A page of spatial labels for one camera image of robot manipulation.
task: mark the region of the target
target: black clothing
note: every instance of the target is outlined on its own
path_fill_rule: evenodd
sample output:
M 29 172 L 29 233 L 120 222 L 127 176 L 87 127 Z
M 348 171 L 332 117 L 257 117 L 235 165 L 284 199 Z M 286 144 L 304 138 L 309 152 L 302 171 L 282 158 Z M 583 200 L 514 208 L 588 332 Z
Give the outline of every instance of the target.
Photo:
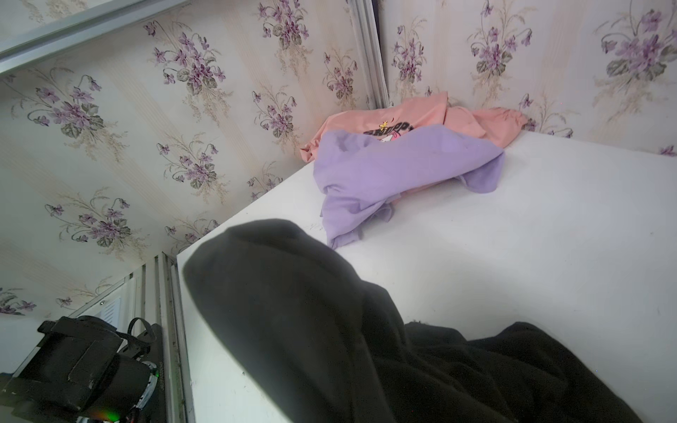
M 533 325 L 474 341 L 404 325 L 385 289 L 288 221 L 229 228 L 196 250 L 184 280 L 223 345 L 296 423 L 640 422 Z

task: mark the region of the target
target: pink shirt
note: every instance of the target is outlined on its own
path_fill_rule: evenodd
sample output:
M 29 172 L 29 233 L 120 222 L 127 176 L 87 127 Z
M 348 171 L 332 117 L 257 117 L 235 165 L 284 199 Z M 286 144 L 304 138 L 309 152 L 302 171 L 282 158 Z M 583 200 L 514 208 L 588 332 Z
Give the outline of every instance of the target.
M 463 107 L 447 107 L 447 93 L 443 92 L 406 99 L 399 106 L 387 109 L 349 110 L 329 116 L 313 139 L 301 147 L 300 153 L 305 162 L 315 160 L 322 135 L 335 129 L 390 141 L 427 125 L 444 125 L 452 131 L 488 139 L 505 148 L 526 122 L 527 119 L 516 110 L 492 108 L 471 112 Z

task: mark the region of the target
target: floral wallpaper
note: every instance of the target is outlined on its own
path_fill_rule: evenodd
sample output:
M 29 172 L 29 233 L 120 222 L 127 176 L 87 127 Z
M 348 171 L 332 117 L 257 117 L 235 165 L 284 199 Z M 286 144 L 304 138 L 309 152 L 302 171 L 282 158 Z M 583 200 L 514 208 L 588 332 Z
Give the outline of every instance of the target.
M 371 95 L 345 6 L 195 0 L 0 77 L 0 319 L 69 314 L 299 170 Z
M 392 104 L 448 91 L 520 110 L 528 131 L 677 156 L 674 0 L 378 5 Z

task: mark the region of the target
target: white table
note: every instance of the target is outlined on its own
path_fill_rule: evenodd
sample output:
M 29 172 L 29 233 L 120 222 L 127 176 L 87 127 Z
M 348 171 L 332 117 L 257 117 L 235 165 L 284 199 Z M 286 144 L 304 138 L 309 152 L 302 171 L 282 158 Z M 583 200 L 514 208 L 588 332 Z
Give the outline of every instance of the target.
M 337 250 L 413 319 L 493 336 L 533 323 L 571 349 L 646 423 L 677 416 L 677 158 L 523 133 L 498 189 L 447 181 Z M 309 164 L 179 254 L 277 217 L 326 241 Z M 288 421 L 183 292 L 197 423 Z

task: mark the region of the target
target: purple garment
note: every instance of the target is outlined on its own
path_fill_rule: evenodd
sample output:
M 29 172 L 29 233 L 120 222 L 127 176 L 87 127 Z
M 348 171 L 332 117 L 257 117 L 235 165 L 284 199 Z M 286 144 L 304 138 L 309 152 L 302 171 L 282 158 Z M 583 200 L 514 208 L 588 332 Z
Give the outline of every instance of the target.
M 327 245 L 359 239 L 357 227 L 373 215 L 392 215 L 391 201 L 412 188 L 457 177 L 472 192 L 496 189 L 503 149 L 486 139 L 431 125 L 390 142 L 371 135 L 329 131 L 322 136 L 313 176 L 327 196 L 322 224 Z

